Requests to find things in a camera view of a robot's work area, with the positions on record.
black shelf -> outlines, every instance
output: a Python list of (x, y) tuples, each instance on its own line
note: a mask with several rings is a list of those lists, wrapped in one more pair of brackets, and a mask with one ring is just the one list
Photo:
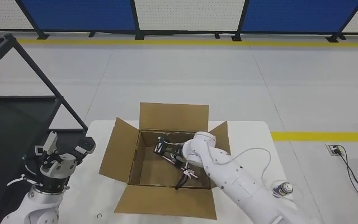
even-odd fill
[[(24, 158), (28, 167), (37, 166), (30, 159), (35, 154), (35, 146), (43, 146), (48, 134), (54, 130), (58, 135), (57, 148), (60, 154), (74, 151), (79, 139), (88, 130), (83, 120), (16, 38), (12, 34), (0, 37), (0, 59), (12, 48), (22, 56), (54, 96), (0, 96), (0, 221), (19, 207), (31, 187), (25, 181), (10, 186), (7, 184), (27, 173)], [(49, 129), (61, 105), (71, 113), (82, 129)]]

yellow floor line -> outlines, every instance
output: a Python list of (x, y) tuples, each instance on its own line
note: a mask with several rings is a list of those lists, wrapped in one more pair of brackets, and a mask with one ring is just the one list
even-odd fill
[(99, 44), (99, 45), (241, 45), (241, 46), (298, 46), (298, 47), (358, 47), (358, 43), (329, 42), (276, 42), (276, 41), (208, 41), (208, 40), (30, 40), (19, 39), (21, 44)]
[(356, 132), (271, 132), (274, 141), (358, 142)]

cardboard box flap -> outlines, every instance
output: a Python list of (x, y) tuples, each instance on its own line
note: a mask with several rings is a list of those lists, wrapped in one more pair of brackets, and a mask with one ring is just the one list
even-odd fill
[(135, 153), (139, 130), (117, 118), (103, 157), (100, 174), (127, 182)]
[(210, 134), (216, 136), (215, 148), (220, 148), (221, 150), (224, 150), (225, 152), (231, 154), (228, 134), (228, 122), (224, 122), (221, 125), (217, 126), (210, 131)]
[(209, 106), (140, 103), (141, 130), (208, 131)]
[(216, 219), (212, 191), (188, 188), (128, 185), (115, 212)]

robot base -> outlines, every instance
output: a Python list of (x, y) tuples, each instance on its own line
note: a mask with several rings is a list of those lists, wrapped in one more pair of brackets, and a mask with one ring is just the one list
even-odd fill
[(1, 224), (57, 224), (63, 193), (44, 193), (33, 185), (18, 210), (6, 216)]

power outlet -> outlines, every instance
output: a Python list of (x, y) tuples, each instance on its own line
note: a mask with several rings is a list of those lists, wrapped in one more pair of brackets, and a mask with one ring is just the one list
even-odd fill
[(336, 145), (336, 144), (327, 143), (327, 144), (326, 144), (326, 147), (327, 147), (327, 149), (328, 149), (328, 151), (329, 151), (329, 154), (331, 154), (331, 156), (339, 156), (338, 153), (335, 153), (335, 150), (336, 150), (336, 149), (339, 149), (339, 150), (341, 151), (342, 156), (345, 155), (345, 153), (344, 153), (344, 151), (343, 151), (343, 149), (342, 149), (341, 146), (338, 146), (338, 145)]

